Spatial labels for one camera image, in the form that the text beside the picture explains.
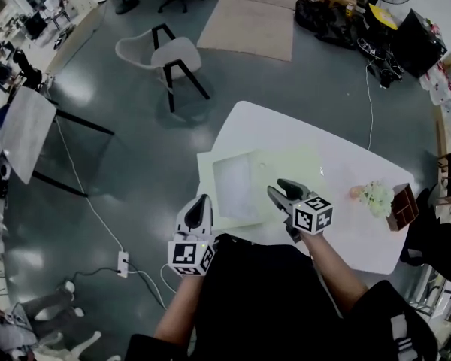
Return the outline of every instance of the wooden box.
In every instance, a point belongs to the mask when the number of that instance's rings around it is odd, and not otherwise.
[[[419,209],[409,184],[396,186],[394,193],[391,214],[386,220],[391,231],[398,232],[416,219],[419,215]]]

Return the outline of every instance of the trash bag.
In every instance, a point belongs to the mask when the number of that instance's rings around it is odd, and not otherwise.
[[[318,31],[316,38],[348,50],[355,50],[356,44],[351,36],[351,24],[346,17],[344,7],[332,7],[325,12],[325,29]]]
[[[328,10],[325,2],[297,0],[295,3],[295,21],[301,27],[312,32],[325,31],[324,13]]]
[[[351,22],[346,17],[346,8],[330,8],[325,2],[297,0],[295,21],[301,27],[316,32],[316,38],[326,43],[354,50],[356,44],[351,35]]]

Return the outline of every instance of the electrical outlet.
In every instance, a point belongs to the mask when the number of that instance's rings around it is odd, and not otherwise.
[[[119,277],[127,278],[129,276],[129,253],[127,253],[126,251],[119,251],[117,271]]]

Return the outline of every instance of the white table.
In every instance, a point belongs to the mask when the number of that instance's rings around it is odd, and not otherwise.
[[[109,135],[114,134],[105,127],[56,108],[41,94],[22,86],[17,90],[17,94],[10,104],[0,131],[3,153],[23,183],[28,184],[30,178],[36,177],[52,186],[86,198],[88,195],[83,191],[58,182],[35,170],[45,138],[56,117],[62,117]]]
[[[324,231],[324,236],[352,268],[390,274],[401,254],[408,228],[391,232],[386,219],[374,218],[364,205],[349,197],[349,189],[382,180],[391,186],[409,183],[417,193],[419,187],[412,174],[336,135],[249,102],[234,106],[212,151],[278,150],[303,144],[317,149],[333,198],[333,225]],[[225,232],[258,244],[294,244],[281,223]],[[296,247],[308,254],[302,242]]]

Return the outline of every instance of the black monitor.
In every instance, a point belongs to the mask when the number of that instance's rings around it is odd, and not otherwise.
[[[23,24],[30,35],[32,40],[35,40],[46,29],[47,23],[40,16],[40,12],[37,12],[32,17],[28,18]]]

